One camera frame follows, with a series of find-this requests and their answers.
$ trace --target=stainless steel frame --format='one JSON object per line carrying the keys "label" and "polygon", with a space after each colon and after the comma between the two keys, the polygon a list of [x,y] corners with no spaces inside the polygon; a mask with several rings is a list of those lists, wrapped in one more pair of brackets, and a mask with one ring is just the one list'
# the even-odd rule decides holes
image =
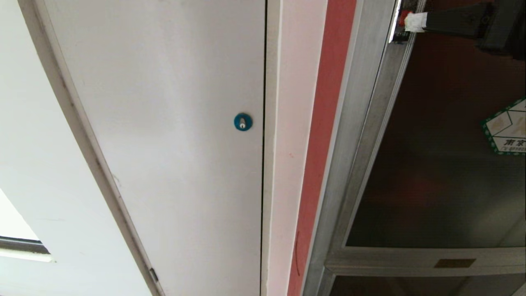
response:
{"label": "stainless steel frame", "polygon": [[[303,296],[329,295],[337,275],[450,277],[526,272],[526,248],[404,249],[346,246],[394,106],[415,36],[388,42],[395,0],[357,3],[346,61],[347,84]],[[417,12],[425,0],[419,0]],[[469,268],[435,268],[440,259],[476,259]]]}

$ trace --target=white door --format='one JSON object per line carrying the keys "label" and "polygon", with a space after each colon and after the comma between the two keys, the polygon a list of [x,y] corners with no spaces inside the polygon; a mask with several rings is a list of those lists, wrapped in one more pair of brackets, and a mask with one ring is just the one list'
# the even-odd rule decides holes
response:
{"label": "white door", "polygon": [[265,1],[45,6],[164,293],[259,295]]}
{"label": "white door", "polygon": [[[1,236],[19,241],[36,235],[50,252],[6,249],[0,239],[0,295],[151,295],[57,102],[16,0],[0,0],[0,207]],[[30,230],[14,229],[25,225],[16,212]]]}

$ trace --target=green sign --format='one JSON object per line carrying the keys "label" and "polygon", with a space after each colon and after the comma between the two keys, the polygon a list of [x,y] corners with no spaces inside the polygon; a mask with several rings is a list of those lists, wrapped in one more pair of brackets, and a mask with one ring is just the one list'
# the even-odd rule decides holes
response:
{"label": "green sign", "polygon": [[501,155],[526,154],[526,97],[482,122],[493,150]]}

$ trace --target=red wall stripe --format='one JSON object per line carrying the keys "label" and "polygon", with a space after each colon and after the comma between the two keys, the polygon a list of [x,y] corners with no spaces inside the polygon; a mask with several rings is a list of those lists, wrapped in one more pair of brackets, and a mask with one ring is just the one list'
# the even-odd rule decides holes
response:
{"label": "red wall stripe", "polygon": [[347,57],[356,0],[328,0],[288,296],[300,296],[332,126]]}

